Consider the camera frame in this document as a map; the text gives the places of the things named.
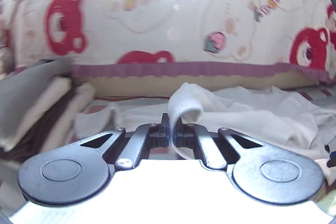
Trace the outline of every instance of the yellow-green object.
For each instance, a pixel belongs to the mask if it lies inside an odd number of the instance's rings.
[[[332,216],[336,215],[336,190],[332,190],[329,194],[322,198],[318,204],[326,213]]]

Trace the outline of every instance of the red bear print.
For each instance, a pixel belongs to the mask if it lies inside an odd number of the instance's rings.
[[[82,0],[53,0],[45,17],[45,32],[51,50],[58,55],[83,53],[87,47],[82,33]]]
[[[169,63],[174,62],[173,55],[168,51],[160,51],[154,54],[150,52],[132,51],[124,54],[117,64],[128,63]]]
[[[325,69],[327,40],[328,33],[325,28],[317,31],[303,29],[294,40],[289,62],[313,69]]]
[[[327,8],[329,31],[330,31],[330,42],[334,45],[336,50],[336,13],[332,4]]]

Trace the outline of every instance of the dark brown fabric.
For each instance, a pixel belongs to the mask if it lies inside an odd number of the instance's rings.
[[[53,126],[67,108],[70,100],[74,97],[75,89],[76,87],[72,86],[68,93],[46,111],[12,150],[4,152],[0,148],[0,159],[24,162],[38,154]]]

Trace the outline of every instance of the metal screw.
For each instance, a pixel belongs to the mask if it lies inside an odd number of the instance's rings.
[[[133,165],[133,160],[122,158],[117,161],[117,165],[120,167],[131,167]]]

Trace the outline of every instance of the cartoon print fabric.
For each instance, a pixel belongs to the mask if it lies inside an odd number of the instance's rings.
[[[107,65],[105,70],[165,63],[160,67],[172,66],[177,75],[213,75],[200,62],[244,64],[247,70],[261,65],[268,71],[286,63],[322,72],[314,73],[319,80],[336,74],[330,0],[20,1],[13,35],[18,67],[70,55],[76,65]]]

